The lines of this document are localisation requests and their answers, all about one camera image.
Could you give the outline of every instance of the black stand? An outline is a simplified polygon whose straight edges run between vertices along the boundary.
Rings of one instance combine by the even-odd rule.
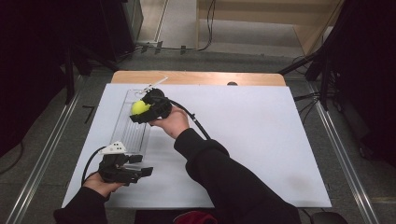
[[[79,73],[83,76],[89,76],[92,71],[91,65],[87,62],[87,57],[96,60],[103,66],[109,68],[113,72],[117,72],[120,69],[113,63],[107,61],[106,59],[95,54],[91,50],[80,46],[74,45],[70,42],[66,42],[64,46],[64,66],[66,74],[66,101],[65,104],[68,105],[75,94],[75,83],[74,83],[74,72],[73,63],[76,65]]]
[[[306,63],[312,62],[305,73],[305,78],[308,81],[315,81],[319,74],[322,74],[319,100],[326,111],[328,110],[326,97],[328,92],[329,78],[332,72],[332,49],[334,48],[336,41],[338,41],[338,38],[340,38],[341,33],[343,33],[345,24],[358,3],[359,0],[346,0],[337,22],[335,23],[327,39],[324,41],[323,45],[311,55],[304,57],[298,62],[291,64],[290,66],[278,72],[280,75],[285,76],[287,73],[294,71]]]

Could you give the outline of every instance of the clear acrylic container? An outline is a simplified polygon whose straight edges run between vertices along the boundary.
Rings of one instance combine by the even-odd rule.
[[[121,141],[127,149],[127,154],[144,157],[149,141],[150,125],[134,123],[129,118],[131,107],[138,100],[140,98],[137,97],[136,91],[127,91],[110,144]]]

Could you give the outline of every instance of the cable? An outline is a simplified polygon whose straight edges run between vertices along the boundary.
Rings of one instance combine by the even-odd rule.
[[[206,24],[207,24],[207,30],[209,32],[209,38],[206,43],[206,46],[204,46],[201,49],[176,49],[176,48],[163,48],[163,47],[152,47],[149,45],[139,45],[140,47],[143,48],[148,48],[148,49],[170,49],[170,50],[192,50],[192,51],[202,51],[207,48],[212,44],[212,38],[213,38],[213,20],[215,18],[215,9],[216,9],[216,0],[212,0],[210,3],[209,9],[206,14]]]
[[[309,213],[305,210],[305,209],[301,209],[309,218],[311,218],[311,215],[309,215]]]
[[[210,9],[213,7],[212,9],[212,18],[211,18],[211,22],[209,25],[209,15],[210,15]],[[207,11],[207,15],[206,15],[206,23],[207,23],[207,30],[209,32],[209,39],[207,40],[206,46],[202,49],[198,49],[198,50],[205,50],[207,48],[209,48],[209,46],[212,44],[212,37],[213,37],[213,19],[215,18],[215,10],[216,10],[216,0],[212,0],[212,2],[210,3],[209,6],[209,10]]]
[[[103,148],[105,148],[105,147],[100,147],[100,148],[96,149],[96,151],[94,151],[93,154],[90,156],[90,159],[87,161],[87,164],[85,164],[84,172],[82,173],[82,178],[81,178],[81,186],[84,184],[86,179],[88,179],[91,175],[94,175],[95,173],[98,172],[98,171],[96,171],[96,172],[90,174],[87,178],[85,178],[85,175],[87,174],[88,167],[90,167],[93,157],[96,156],[96,154]]]
[[[21,159],[21,157],[23,155],[23,151],[24,151],[24,145],[23,145],[23,142],[21,141],[21,150],[20,150],[20,154],[18,155],[18,158],[14,162],[12,162],[12,164],[9,165],[8,168],[0,171],[0,175],[4,174],[5,172],[7,172],[10,169],[12,169],[12,167],[14,167],[18,163],[18,161],[20,161],[20,159]]]
[[[319,101],[319,98],[315,99],[313,102],[313,104],[311,105],[311,107],[308,109],[308,112],[306,112],[305,117],[303,119],[303,124],[305,123],[305,119],[306,117],[308,117],[309,112],[311,112],[312,108],[314,108],[315,104]]]
[[[304,55],[301,55],[301,56],[298,56],[298,57],[294,58],[293,61],[291,62],[291,64],[294,64],[294,62],[295,62],[297,59],[303,58],[303,57],[305,58]],[[301,74],[301,75],[305,75],[305,72],[300,72],[299,70],[297,70],[297,68],[294,69],[294,71],[298,72],[298,73]]]
[[[201,123],[198,121],[198,119],[195,117],[194,114],[190,113],[190,111],[188,109],[186,109],[186,107],[184,107],[183,105],[179,104],[178,102],[175,102],[173,100],[170,100],[166,97],[161,97],[161,96],[151,96],[151,98],[153,99],[160,99],[160,100],[165,100],[165,101],[169,101],[172,105],[175,105],[177,107],[179,107],[180,109],[184,110],[189,117],[192,119],[192,121],[194,121],[194,123],[197,125],[197,127],[199,128],[199,130],[202,132],[202,134],[205,136],[205,138],[207,140],[210,139],[209,134],[205,131],[204,127],[201,125]]]
[[[201,130],[201,132],[204,134],[205,138],[207,140],[210,139],[209,134],[207,134],[207,132],[205,131],[204,127],[201,125],[201,123],[198,121],[198,119],[195,118],[195,115],[190,113],[190,111],[188,111],[184,106],[180,105],[179,103],[173,101],[173,100],[169,100],[169,102],[171,102],[173,105],[179,107],[180,109],[186,111],[186,113],[190,116],[190,118],[192,119],[192,121],[194,121],[194,123],[197,125],[197,127],[199,128],[199,130]]]

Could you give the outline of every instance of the tennis ball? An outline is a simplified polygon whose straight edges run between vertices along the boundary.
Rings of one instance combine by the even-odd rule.
[[[131,113],[132,115],[139,115],[149,110],[150,105],[143,101],[136,101],[132,105]]]

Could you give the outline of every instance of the white paper sheet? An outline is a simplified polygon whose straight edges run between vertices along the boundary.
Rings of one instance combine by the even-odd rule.
[[[110,144],[128,90],[147,85],[107,84],[82,149],[63,206],[80,187],[84,166],[99,147]],[[211,138],[231,157],[253,171],[286,202],[297,207],[330,207],[318,166],[288,87],[160,85],[165,95],[185,106]],[[191,127],[200,133],[191,121]],[[134,209],[211,207],[199,184],[187,175],[186,160],[173,149],[174,140],[152,127],[141,166],[152,176],[111,194],[106,206]],[[98,169],[96,156],[88,171]]]

